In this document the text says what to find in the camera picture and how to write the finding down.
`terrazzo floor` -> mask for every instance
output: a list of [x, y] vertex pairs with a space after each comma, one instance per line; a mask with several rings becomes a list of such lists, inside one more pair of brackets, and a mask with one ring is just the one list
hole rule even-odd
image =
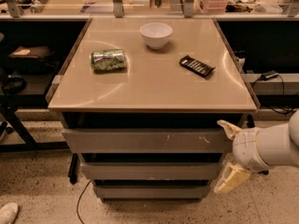
[[[24, 122], [35, 139], [61, 140], [56, 121]], [[272, 125], [264, 122], [263, 126]], [[3, 145], [19, 142], [15, 133]], [[0, 153], [0, 206], [16, 202], [16, 224], [82, 223], [77, 214], [79, 196], [88, 180], [78, 170], [78, 182], [67, 177], [72, 154], [69, 150]], [[234, 161], [232, 154], [225, 159]], [[78, 212], [86, 224], [255, 223], [296, 224], [299, 219], [299, 171], [278, 167], [269, 175], [253, 175], [229, 194], [209, 192], [196, 201], [107, 201], [102, 203], [86, 188]]]

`gray drawer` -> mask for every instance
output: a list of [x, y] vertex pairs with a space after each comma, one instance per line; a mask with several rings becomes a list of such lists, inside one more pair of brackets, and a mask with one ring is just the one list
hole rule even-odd
[[193, 153], [231, 151], [223, 129], [64, 129], [73, 153]]
[[82, 163], [88, 179], [210, 180], [218, 176], [218, 163]]
[[105, 199], [203, 199], [209, 186], [95, 186], [94, 192], [102, 201]]

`metal bracket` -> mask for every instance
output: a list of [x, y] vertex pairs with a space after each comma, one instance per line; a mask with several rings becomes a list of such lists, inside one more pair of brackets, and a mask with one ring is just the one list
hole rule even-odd
[[17, 0], [6, 0], [6, 1], [7, 1], [7, 6], [8, 6], [10, 16], [13, 18], [19, 18], [23, 14], [23, 11], [20, 6], [17, 6]]
[[185, 0], [185, 3], [184, 3], [185, 18], [190, 18], [193, 16], [193, 3], [194, 3], [194, 0]]
[[122, 18], [123, 17], [123, 6], [122, 6], [122, 0], [113, 0], [113, 13], [116, 18]]
[[283, 14], [294, 17], [299, 12], [299, 0], [291, 0], [291, 3], [284, 9]]

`white sneaker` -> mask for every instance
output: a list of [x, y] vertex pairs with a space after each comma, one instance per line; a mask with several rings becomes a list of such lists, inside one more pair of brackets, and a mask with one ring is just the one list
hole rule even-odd
[[16, 203], [8, 203], [0, 209], [0, 224], [12, 224], [19, 212]]

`cabinet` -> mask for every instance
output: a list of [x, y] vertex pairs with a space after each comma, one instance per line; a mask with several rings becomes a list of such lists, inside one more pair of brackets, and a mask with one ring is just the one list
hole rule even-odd
[[[139, 33], [153, 21], [174, 31], [159, 50]], [[94, 72], [101, 49], [124, 49], [127, 69]], [[187, 54], [216, 66], [212, 76], [181, 67]], [[217, 120], [236, 125], [257, 106], [214, 21], [93, 17], [49, 109], [102, 200], [202, 199], [231, 150]]]
[[[24, 151], [33, 149], [66, 148], [65, 142], [39, 143], [31, 136], [15, 115], [18, 106], [23, 108], [46, 108], [46, 94], [50, 90], [51, 82], [57, 74], [63, 74], [68, 66], [81, 37], [88, 27], [88, 19], [0, 19], [0, 33], [3, 40], [0, 44], [0, 67], [9, 76], [21, 76], [26, 86], [23, 90], [13, 94], [4, 95], [0, 91], [0, 113], [10, 126], [19, 134], [24, 144], [14, 146], [1, 146], [1, 151]], [[20, 59], [18, 65], [7, 56], [18, 47], [23, 47], [28, 52], [30, 48], [46, 46], [50, 49], [52, 60], [35, 63], [31, 59]], [[39, 65], [48, 65], [47, 72], [22, 72], [28, 70], [40, 70]]]
[[[232, 145], [222, 129], [203, 125], [217, 116], [177, 114], [173, 120], [180, 128], [170, 122], [173, 115], [132, 114], [127, 121], [124, 116], [130, 117], [119, 114], [121, 125], [117, 129], [103, 128], [103, 124], [97, 129], [86, 128], [92, 127], [88, 121], [83, 122], [85, 128], [64, 129], [64, 138], [71, 151], [78, 154], [82, 172], [93, 181], [97, 197], [102, 201], [206, 197]], [[154, 121], [151, 116], [156, 117], [155, 128], [149, 128]], [[99, 123], [109, 119], [107, 114], [106, 119], [96, 114], [88, 117], [93, 117], [93, 127], [94, 119]], [[239, 117], [226, 116], [234, 120]]]

